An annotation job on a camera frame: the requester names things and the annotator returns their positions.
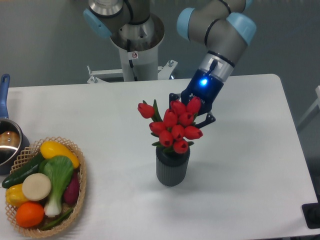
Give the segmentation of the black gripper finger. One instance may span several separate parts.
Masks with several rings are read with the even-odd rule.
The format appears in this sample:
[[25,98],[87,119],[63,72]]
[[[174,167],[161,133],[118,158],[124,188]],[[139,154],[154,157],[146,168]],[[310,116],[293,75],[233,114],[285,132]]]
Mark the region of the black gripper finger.
[[181,102],[181,94],[180,93],[170,93],[169,94],[169,108],[173,109],[174,106],[180,106],[183,103]]
[[216,121],[216,118],[213,116],[212,112],[210,111],[206,114],[205,120],[200,123],[196,123],[195,127],[198,129],[201,129],[207,125],[214,123],[215,121]]

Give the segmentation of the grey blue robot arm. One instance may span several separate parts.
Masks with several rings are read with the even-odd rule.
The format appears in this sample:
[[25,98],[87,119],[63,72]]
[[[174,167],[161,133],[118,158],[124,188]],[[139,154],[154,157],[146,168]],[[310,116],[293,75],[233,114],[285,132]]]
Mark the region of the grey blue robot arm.
[[[207,53],[186,89],[169,99],[187,104],[199,97],[199,114],[206,118],[198,128],[215,121],[213,102],[256,33],[256,24],[243,14],[250,5],[249,0],[213,0],[200,10],[186,8],[178,16],[178,34],[204,45]],[[158,48],[165,27],[148,0],[91,0],[83,16],[99,37],[118,48],[126,82],[159,79]]]

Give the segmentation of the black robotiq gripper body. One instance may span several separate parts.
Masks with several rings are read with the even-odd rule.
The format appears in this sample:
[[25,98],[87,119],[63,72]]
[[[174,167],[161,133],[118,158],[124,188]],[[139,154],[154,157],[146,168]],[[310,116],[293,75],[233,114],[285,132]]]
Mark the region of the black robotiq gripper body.
[[199,97],[201,107],[198,115],[208,113],[224,83],[198,69],[188,86],[181,92],[181,102],[187,105],[193,97]]

